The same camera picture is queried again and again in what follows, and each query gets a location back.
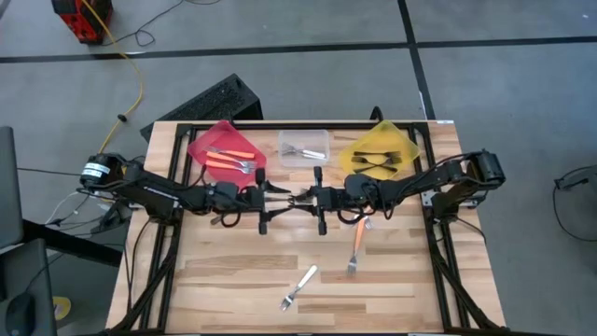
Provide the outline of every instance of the yellow object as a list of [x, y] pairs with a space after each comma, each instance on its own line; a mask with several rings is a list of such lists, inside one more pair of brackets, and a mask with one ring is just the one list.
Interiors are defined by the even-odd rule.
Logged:
[[421, 150], [408, 137], [398, 130], [398, 128], [391, 121], [384, 120], [373, 127], [365, 135], [361, 136], [352, 145], [345, 148], [340, 153], [340, 166], [342, 170], [348, 174], [354, 174], [354, 169], [367, 168], [368, 163], [353, 162], [354, 153], [356, 151], [381, 153], [375, 155], [367, 155], [369, 162], [381, 164], [387, 159], [382, 153], [385, 152], [400, 152], [400, 163], [386, 164], [390, 167], [395, 167], [398, 172], [394, 173], [381, 167], [374, 167], [366, 170], [362, 174], [377, 178], [380, 180], [392, 179], [398, 175], [406, 164], [410, 164], [415, 160]]
[[[129, 107], [129, 109], [123, 113], [123, 116], [126, 117], [129, 113], [131, 113], [139, 105], [139, 103], [141, 103], [141, 99], [143, 99], [143, 76], [141, 76], [141, 71], [137, 67], [137, 64], [135, 64], [135, 62], [133, 62], [124, 52], [122, 52], [120, 50], [120, 47], [118, 46], [116, 39], [112, 36], [112, 33], [110, 33], [110, 30], [105, 25], [105, 23], [102, 21], [102, 19], [100, 19], [100, 16], [97, 15], [97, 13], [93, 9], [93, 7], [90, 6], [90, 4], [87, 2], [87, 0], [81, 0], [81, 2], [83, 2], [83, 5], [85, 5], [85, 7], [87, 7], [87, 9], [91, 12], [91, 14], [93, 14], [93, 16], [95, 17], [95, 20], [97, 20], [100, 23], [100, 25], [104, 29], [105, 33], [108, 35], [108, 37], [112, 41], [112, 44], [114, 45], [114, 48], [116, 49], [116, 52], [119, 53], [123, 59], [125, 59], [131, 63], [132, 67], [134, 68], [134, 72], [136, 72], [137, 76], [139, 77], [139, 96], [137, 97], [137, 100], [134, 102], [134, 104], [132, 104], [131, 107]], [[110, 138], [112, 137], [112, 134], [114, 134], [114, 131], [116, 130], [116, 128], [119, 126], [120, 123], [121, 123], [121, 121], [119, 119], [114, 124], [114, 126], [112, 126], [112, 130], [110, 130], [110, 133], [105, 138], [104, 143], [100, 147], [99, 153], [102, 153], [104, 151], [105, 147], [108, 145], [108, 142], [110, 141]]]
[[53, 297], [52, 301], [54, 302], [54, 319], [56, 321], [64, 319], [71, 312], [73, 304], [68, 298]]

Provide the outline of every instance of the yellow cable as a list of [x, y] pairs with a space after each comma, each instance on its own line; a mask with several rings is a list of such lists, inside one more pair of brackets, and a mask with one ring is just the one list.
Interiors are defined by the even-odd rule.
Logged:
[[[137, 67], [137, 64], [135, 64], [124, 52], [122, 52], [120, 50], [120, 47], [118, 46], [118, 42], [112, 36], [112, 33], [110, 33], [110, 30], [105, 25], [105, 23], [102, 21], [102, 19], [100, 19], [100, 16], [97, 15], [97, 13], [93, 9], [93, 7], [90, 6], [90, 4], [87, 2], [87, 0], [81, 0], [81, 1], [83, 2], [83, 5], [85, 5], [91, 11], [91, 14], [93, 14], [95, 19], [102, 25], [102, 28], [104, 28], [105, 33], [108, 35], [108, 37], [110, 37], [110, 40], [112, 41], [112, 44], [114, 45], [114, 48], [116, 49], [116, 52], [119, 53], [123, 59], [125, 59], [131, 63], [132, 67], [134, 68], [134, 71], [137, 73], [137, 76], [139, 77], [139, 96], [137, 97], [137, 100], [134, 102], [134, 104], [131, 107], [129, 107], [129, 109], [126, 112], [124, 112], [123, 116], [126, 117], [129, 113], [131, 113], [139, 105], [139, 103], [141, 103], [141, 99], [143, 98], [143, 76], [141, 76], [141, 71]], [[104, 151], [105, 147], [108, 145], [108, 142], [110, 141], [110, 138], [112, 137], [112, 134], [114, 134], [114, 131], [116, 130], [116, 128], [119, 126], [120, 123], [121, 123], [121, 121], [119, 119], [114, 124], [114, 126], [112, 126], [112, 130], [110, 130], [110, 133], [105, 138], [104, 143], [100, 147], [99, 153], [102, 153]]]

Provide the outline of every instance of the red plate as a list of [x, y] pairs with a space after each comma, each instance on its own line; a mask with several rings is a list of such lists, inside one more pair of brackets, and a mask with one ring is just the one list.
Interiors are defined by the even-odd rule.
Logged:
[[[216, 147], [222, 150], [236, 150], [246, 153], [255, 154], [255, 158], [250, 161], [257, 163], [257, 168], [265, 168], [267, 159], [263, 153], [259, 151], [253, 144], [251, 144], [242, 134], [240, 134], [229, 122], [220, 120], [216, 125], [212, 126], [205, 134], [200, 136], [197, 140], [193, 141], [192, 144], [188, 145], [188, 154], [195, 159], [199, 164], [204, 165], [207, 161], [207, 152], [205, 151], [208, 147]], [[225, 154], [234, 158], [238, 161], [249, 161], [235, 157], [233, 155]], [[239, 166], [240, 164], [232, 161], [222, 161], [211, 158], [210, 160], [223, 162]], [[238, 170], [230, 170], [223, 168], [207, 167], [207, 172], [217, 181], [233, 182], [239, 188], [244, 188], [249, 184], [255, 183], [255, 172], [251, 174], [244, 174]]]

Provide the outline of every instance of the gray floor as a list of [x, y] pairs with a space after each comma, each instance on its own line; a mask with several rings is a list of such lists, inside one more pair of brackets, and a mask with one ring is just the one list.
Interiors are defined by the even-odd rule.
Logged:
[[[114, 0], [110, 27], [128, 33], [175, 1]], [[594, 1], [408, 1], [419, 41], [595, 35]], [[48, 1], [12, 0], [0, 17], [0, 57], [112, 52], [78, 44]], [[149, 28], [157, 42], [127, 51], [404, 42], [392, 0], [223, 0], [183, 4]], [[558, 228], [552, 180], [597, 156], [597, 45], [421, 50], [438, 119], [454, 119], [464, 149], [496, 152], [507, 183], [480, 209], [507, 323], [517, 330], [592, 334], [597, 329], [597, 245]], [[188, 57], [138, 61], [146, 97], [109, 149], [143, 154], [137, 130], [231, 73], [261, 98], [266, 119], [422, 119], [406, 49]], [[22, 167], [78, 172], [99, 148], [137, 84], [123, 61], [0, 64], [0, 124], [15, 129]], [[24, 216], [45, 221], [77, 186], [68, 176], [20, 173]], [[597, 236], [594, 194], [559, 195], [565, 224]], [[64, 209], [72, 208], [77, 199]], [[94, 217], [88, 203], [79, 218]], [[89, 228], [82, 228], [82, 233]], [[93, 239], [121, 243], [125, 230]], [[61, 335], [104, 326], [116, 271], [66, 257], [51, 270], [55, 295], [76, 309]]]

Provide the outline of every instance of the wooden tabletop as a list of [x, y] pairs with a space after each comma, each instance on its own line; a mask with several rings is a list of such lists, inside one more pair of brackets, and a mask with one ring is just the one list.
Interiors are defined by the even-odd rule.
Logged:
[[[175, 128], [176, 122], [155, 124], [146, 155], [148, 171], [167, 176]], [[429, 129], [436, 161], [461, 152], [453, 123], [432, 121]], [[329, 131], [331, 158], [323, 169], [325, 186], [342, 187], [346, 174], [339, 167], [338, 154], [364, 132]], [[312, 168], [289, 169], [280, 164], [277, 131], [241, 133], [267, 156], [266, 174], [272, 184], [294, 192], [313, 184]], [[425, 167], [424, 152], [421, 156]], [[183, 159], [184, 155], [178, 164], [178, 179]], [[200, 168], [193, 164], [190, 180], [198, 176]], [[411, 174], [412, 167], [402, 172], [403, 176]], [[316, 217], [299, 210], [276, 217], [265, 236], [257, 232], [256, 215], [243, 215], [233, 229], [210, 225], [213, 217], [185, 214], [167, 332], [442, 331], [418, 196], [406, 199], [390, 220], [381, 214], [372, 217], [374, 228], [364, 234], [352, 279], [345, 272], [353, 252], [355, 228], [341, 224], [335, 215], [326, 216], [326, 236], [318, 234]], [[475, 210], [462, 209], [460, 217], [479, 225]], [[127, 240], [129, 259], [146, 220], [145, 211], [133, 215]], [[134, 298], [146, 285], [156, 231], [157, 225], [150, 224], [140, 239]], [[451, 224], [451, 232], [463, 285], [490, 319], [504, 325], [482, 237], [458, 223]], [[279, 304], [283, 297], [312, 264], [319, 266], [319, 272], [282, 312]], [[123, 260], [108, 327], [126, 313], [126, 284]], [[160, 292], [159, 288], [150, 326], [156, 325]], [[447, 294], [452, 324], [457, 325], [449, 286]]]

